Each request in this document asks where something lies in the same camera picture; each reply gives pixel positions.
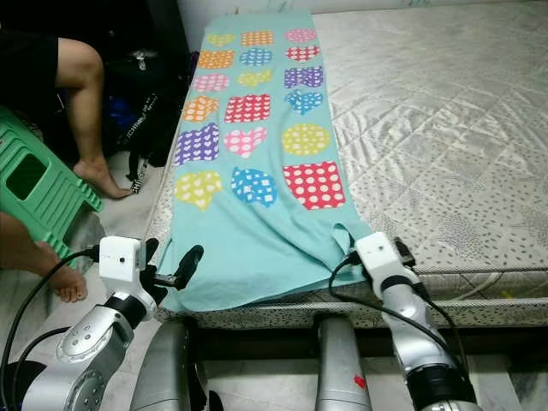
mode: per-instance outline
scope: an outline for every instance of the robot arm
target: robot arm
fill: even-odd
[[[356,251],[372,281],[383,307],[398,312],[437,332],[425,301],[414,291],[419,278],[402,264],[402,256],[384,233],[375,233],[356,242]],[[480,411],[474,388],[455,362],[427,334],[400,319],[383,313],[389,326],[394,351],[400,362],[409,394],[417,411]]]
[[[134,338],[133,330],[152,317],[167,295],[166,289],[154,284],[184,288],[202,253],[203,248],[197,246],[182,259],[174,276],[156,276],[156,268],[146,265],[141,241],[114,236],[101,240],[99,275],[110,298],[66,331],[53,364],[29,387],[23,409],[99,410],[106,385]]]

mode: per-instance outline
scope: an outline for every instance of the person's leg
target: person's leg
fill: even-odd
[[[101,98],[103,62],[85,43],[59,39],[56,86],[67,90],[68,123],[76,139],[80,161],[77,176],[90,182],[112,198],[131,194],[119,188],[109,171],[101,146]]]
[[[47,243],[35,243],[21,221],[1,211],[0,244],[0,267],[4,269],[25,270],[44,277],[59,262]],[[66,265],[51,278],[49,285],[66,302],[87,296],[86,279]]]

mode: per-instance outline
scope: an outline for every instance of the gray patterned fabric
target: gray patterned fabric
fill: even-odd
[[[546,324],[548,272],[481,269],[548,265],[548,3],[361,11],[314,22],[341,161],[363,219],[409,245],[437,299],[478,299],[449,303],[462,325],[501,324],[485,310],[508,325],[530,325],[529,313]],[[160,242],[171,218],[166,170],[147,231]],[[475,272],[435,272],[446,268]],[[318,291],[283,300],[303,301],[315,310],[332,299]],[[303,304],[196,316],[237,328],[230,321],[243,315],[254,328],[286,309],[292,314],[281,323],[307,322],[297,321],[307,316]]]

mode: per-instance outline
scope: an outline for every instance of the teal towel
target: teal towel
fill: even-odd
[[[370,232],[338,162],[308,13],[213,21],[177,138],[171,234],[159,272],[173,273],[196,244],[205,253],[164,308],[220,310],[324,287],[348,252],[349,232]]]

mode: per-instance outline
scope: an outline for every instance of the wall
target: wall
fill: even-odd
[[[200,49],[204,27],[213,18],[234,14],[236,11],[238,13],[276,13],[291,9],[309,9],[317,14],[441,4],[500,3],[501,1],[504,0],[177,0],[191,51]]]

